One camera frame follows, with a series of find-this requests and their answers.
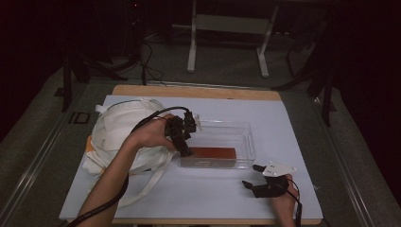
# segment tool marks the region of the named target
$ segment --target person's right hand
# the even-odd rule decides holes
[[[298,191],[295,190],[294,185],[292,183],[292,176],[290,174],[287,174],[286,177],[287,179],[291,180],[288,181],[289,184],[288,191],[295,197],[298,197],[299,196]],[[295,226],[295,222],[293,219],[295,199],[293,199],[288,193],[286,193],[280,197],[271,198],[270,201],[280,221],[281,226],[283,227]]]

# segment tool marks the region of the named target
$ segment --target desk leg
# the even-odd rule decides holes
[[[188,73],[195,71],[195,59],[197,57],[197,0],[192,1],[192,26],[191,26],[191,47],[189,48]]]
[[[265,51],[266,51],[266,46],[268,45],[269,38],[271,35],[271,31],[273,29],[274,25],[274,20],[277,15],[278,7],[274,7],[273,12],[271,14],[268,26],[266,28],[265,32],[265,39],[260,47],[256,48],[256,54],[257,58],[259,59],[259,67],[260,67],[260,72],[262,74],[262,78],[267,78],[269,76],[269,71],[268,71],[268,66],[266,64],[266,58],[265,58]]]

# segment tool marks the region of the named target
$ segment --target floor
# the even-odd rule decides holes
[[[200,39],[196,69],[186,72],[189,33],[177,29],[172,42],[149,34],[142,49],[149,58],[148,84],[244,87],[269,90],[292,79],[286,54],[289,37],[276,35],[268,47],[270,77],[260,77],[255,48],[257,43],[218,43]],[[305,63],[309,50],[291,53],[294,72]],[[140,84],[143,68],[136,65],[119,72],[125,83]],[[93,112],[93,105],[121,83],[91,72],[88,84],[73,82],[73,103],[61,113],[62,98],[53,96],[62,87],[62,69],[49,78],[23,117],[0,145],[0,226],[63,226],[58,219],[61,206],[74,178],[84,141],[71,143],[90,134],[94,117],[87,125],[69,124],[72,113]],[[321,105],[305,93],[305,81],[283,93],[293,128],[303,149],[305,163],[323,214],[331,226],[401,226],[401,211],[386,186],[355,122],[334,90],[331,127],[320,119]],[[305,122],[316,121],[320,128]],[[321,131],[322,137],[307,138],[306,131]],[[320,155],[316,150],[324,148]],[[328,226],[326,222],[316,226]]]

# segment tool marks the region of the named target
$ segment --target forearm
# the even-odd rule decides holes
[[[114,198],[123,187],[135,155],[140,147],[135,141],[125,142],[82,205],[79,216]],[[117,203],[105,211],[88,218],[79,226],[110,226]]]

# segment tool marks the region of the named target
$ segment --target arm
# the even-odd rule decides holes
[[[287,175],[287,178],[292,180],[292,176],[290,174]],[[289,183],[288,191],[294,196],[298,197],[298,191],[295,190],[292,183]],[[293,199],[288,193],[286,193],[280,197],[271,198],[271,204],[280,221],[281,226],[295,227],[295,222],[293,219],[295,199]]]
[[[82,204],[79,216],[97,208],[117,195],[140,148],[166,146],[169,150],[175,150],[172,142],[165,137],[165,125],[165,119],[153,119],[127,137],[121,149],[101,175],[84,204]],[[79,226],[110,226],[116,209],[117,204],[84,220]]]

